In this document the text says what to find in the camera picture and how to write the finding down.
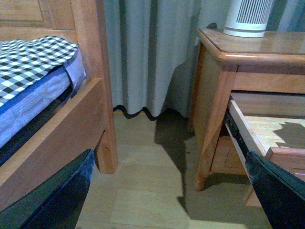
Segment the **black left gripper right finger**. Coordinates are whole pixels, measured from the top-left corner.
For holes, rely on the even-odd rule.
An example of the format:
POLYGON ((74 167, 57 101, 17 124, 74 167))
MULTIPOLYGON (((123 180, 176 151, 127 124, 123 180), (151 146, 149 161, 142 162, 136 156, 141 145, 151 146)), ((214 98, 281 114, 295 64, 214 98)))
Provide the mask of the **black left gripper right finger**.
POLYGON ((305 182, 255 151, 245 165, 259 202, 274 229, 305 227, 305 182))

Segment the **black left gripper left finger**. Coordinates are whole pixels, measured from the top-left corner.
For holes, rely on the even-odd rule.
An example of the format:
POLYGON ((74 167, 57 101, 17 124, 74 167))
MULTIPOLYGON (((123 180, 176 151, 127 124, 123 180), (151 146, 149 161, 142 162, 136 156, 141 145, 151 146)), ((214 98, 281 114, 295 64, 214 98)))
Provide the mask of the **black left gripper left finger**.
POLYGON ((1 211, 2 229, 73 229, 91 184, 94 152, 84 151, 29 194, 1 211))

